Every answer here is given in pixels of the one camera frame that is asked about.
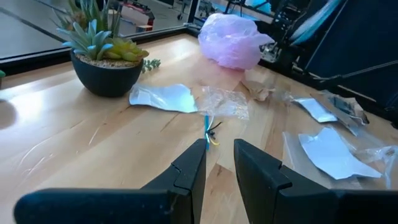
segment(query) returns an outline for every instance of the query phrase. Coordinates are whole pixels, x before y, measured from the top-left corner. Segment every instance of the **round black planter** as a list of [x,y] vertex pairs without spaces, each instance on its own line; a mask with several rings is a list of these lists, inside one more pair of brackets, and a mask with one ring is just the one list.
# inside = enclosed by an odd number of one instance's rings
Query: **round black planter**
[[70,52],[73,68],[82,84],[92,93],[105,97],[120,97],[137,82],[144,61],[132,68],[101,68],[87,64]]

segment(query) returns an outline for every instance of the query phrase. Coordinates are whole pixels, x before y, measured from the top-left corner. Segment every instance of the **wooden tabletop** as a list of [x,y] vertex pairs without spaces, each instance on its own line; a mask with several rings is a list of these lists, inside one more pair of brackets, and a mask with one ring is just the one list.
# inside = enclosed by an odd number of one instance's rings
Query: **wooden tabletop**
[[[234,174],[233,139],[242,138],[276,158],[283,154],[282,132],[317,133],[322,125],[295,105],[272,98],[250,99],[239,84],[242,72],[221,68],[200,53],[189,35],[142,47],[161,59],[158,70],[139,83],[183,83],[198,94],[201,86],[243,92],[249,120],[218,118],[218,147],[207,152],[202,223],[247,223]],[[266,68],[247,71],[278,89],[310,96],[315,90]],[[23,194],[48,187],[138,189],[203,137],[203,116],[130,106],[124,98],[92,95],[64,63],[3,80],[0,91],[0,220],[12,223],[12,208]],[[368,114],[369,131],[397,144],[390,124]]]

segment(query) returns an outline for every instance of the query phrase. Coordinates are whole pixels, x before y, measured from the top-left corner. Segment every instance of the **clear plastic bag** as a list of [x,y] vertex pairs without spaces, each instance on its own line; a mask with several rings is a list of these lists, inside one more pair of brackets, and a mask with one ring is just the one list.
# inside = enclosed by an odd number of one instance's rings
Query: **clear plastic bag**
[[382,178],[356,178],[334,180],[317,169],[305,154],[297,135],[283,133],[284,164],[329,189],[398,189],[398,146],[385,146],[377,137],[362,129],[358,136],[340,137],[350,152],[361,162],[382,173]]
[[291,92],[285,90],[278,90],[278,89],[274,90],[271,96],[273,97],[273,99],[283,101],[286,103],[290,103],[295,99],[295,97],[292,95]]
[[362,189],[356,177],[335,180],[318,169],[308,158],[297,135],[283,132],[284,152],[283,164],[304,177],[328,189]]
[[201,114],[249,119],[248,104],[243,93],[210,86],[204,86],[202,91],[203,98],[197,102],[198,111]]
[[383,173],[387,189],[398,189],[398,146],[357,150],[354,155]]
[[228,68],[252,69],[261,58],[259,46],[273,43],[257,25],[236,15],[212,14],[198,36],[201,51],[207,58]]
[[296,98],[294,102],[303,106],[319,123],[337,121],[336,116],[327,111],[318,101],[314,98]]

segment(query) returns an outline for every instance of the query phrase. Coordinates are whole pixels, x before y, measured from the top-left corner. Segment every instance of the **wire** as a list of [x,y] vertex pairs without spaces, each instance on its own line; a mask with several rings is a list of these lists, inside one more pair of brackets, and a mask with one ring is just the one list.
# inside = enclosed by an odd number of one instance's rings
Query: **wire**
[[230,14],[234,14],[235,4],[232,6],[232,9],[229,11]]
[[207,132],[210,132],[210,131],[216,129],[221,123],[222,123],[222,122],[218,123],[216,126],[214,126],[214,128],[210,128],[209,130],[207,130]]
[[216,133],[214,131],[209,133],[210,138],[212,138],[213,140],[216,140],[216,137],[214,137]]
[[211,128],[211,125],[213,125],[213,121],[214,121],[214,116],[211,117],[211,121],[209,126],[207,127],[207,131],[209,131],[209,129]]
[[215,145],[215,146],[218,146],[218,145],[220,145],[220,143],[219,143],[219,142],[214,142],[212,139],[210,139],[210,142],[211,142],[213,145]]
[[209,134],[207,134],[207,133],[206,133],[206,140],[207,140],[207,143],[210,144]]

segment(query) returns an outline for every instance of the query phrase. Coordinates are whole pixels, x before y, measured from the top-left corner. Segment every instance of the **black cable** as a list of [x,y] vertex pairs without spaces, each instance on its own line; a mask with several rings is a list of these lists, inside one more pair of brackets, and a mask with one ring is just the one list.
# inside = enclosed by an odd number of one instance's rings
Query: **black cable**
[[207,132],[209,133],[210,131],[216,129],[222,122],[218,123],[216,126],[214,126],[213,128],[210,128],[209,130],[207,130]]
[[216,137],[215,137],[215,132],[214,131],[211,131],[210,133],[209,133],[209,136],[213,139],[213,140],[216,140]]
[[232,9],[230,10],[230,14],[233,14],[234,13],[234,9],[235,9],[235,4],[234,4],[234,6],[232,6]]
[[260,8],[261,6],[263,6],[263,5],[267,4],[267,3],[268,3],[268,0],[262,2],[262,3],[258,4],[258,5],[253,6],[253,8],[258,9],[258,8]]

